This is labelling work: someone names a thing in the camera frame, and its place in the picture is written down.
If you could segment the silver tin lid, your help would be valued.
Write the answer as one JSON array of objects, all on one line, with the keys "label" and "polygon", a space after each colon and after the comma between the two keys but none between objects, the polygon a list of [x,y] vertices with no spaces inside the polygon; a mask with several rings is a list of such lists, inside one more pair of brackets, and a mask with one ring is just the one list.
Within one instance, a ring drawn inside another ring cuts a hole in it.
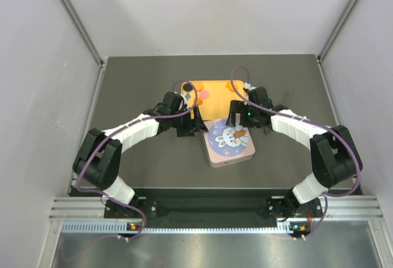
[{"label": "silver tin lid", "polygon": [[227,126],[226,119],[206,121],[208,129],[203,133],[204,142],[212,167],[223,167],[251,159],[255,154],[249,129],[236,121],[235,126]]}]

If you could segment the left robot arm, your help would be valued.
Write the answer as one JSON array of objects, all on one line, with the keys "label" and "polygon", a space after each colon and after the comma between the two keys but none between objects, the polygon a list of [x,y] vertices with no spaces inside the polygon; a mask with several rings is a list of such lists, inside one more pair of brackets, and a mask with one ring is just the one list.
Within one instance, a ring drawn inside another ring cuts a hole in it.
[{"label": "left robot arm", "polygon": [[162,102],[148,109],[128,124],[100,131],[91,129],[76,155],[72,170],[94,185],[104,195],[118,201],[125,216],[139,211],[135,191],[119,177],[122,154],[132,146],[171,128],[178,137],[207,133],[197,105],[188,106],[185,95],[167,92]]}]

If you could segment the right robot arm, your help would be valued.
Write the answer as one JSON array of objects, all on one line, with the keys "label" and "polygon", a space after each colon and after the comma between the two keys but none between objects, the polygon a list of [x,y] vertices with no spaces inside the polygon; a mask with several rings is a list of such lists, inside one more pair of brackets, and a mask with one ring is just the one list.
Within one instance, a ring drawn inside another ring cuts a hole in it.
[{"label": "right robot arm", "polygon": [[227,125],[239,120],[247,128],[269,129],[288,136],[311,153],[311,174],[284,196],[285,216],[301,216],[309,202],[362,171],[360,155],[345,126],[318,125],[286,106],[275,106],[264,87],[247,85],[244,91],[246,97],[230,102]]}]

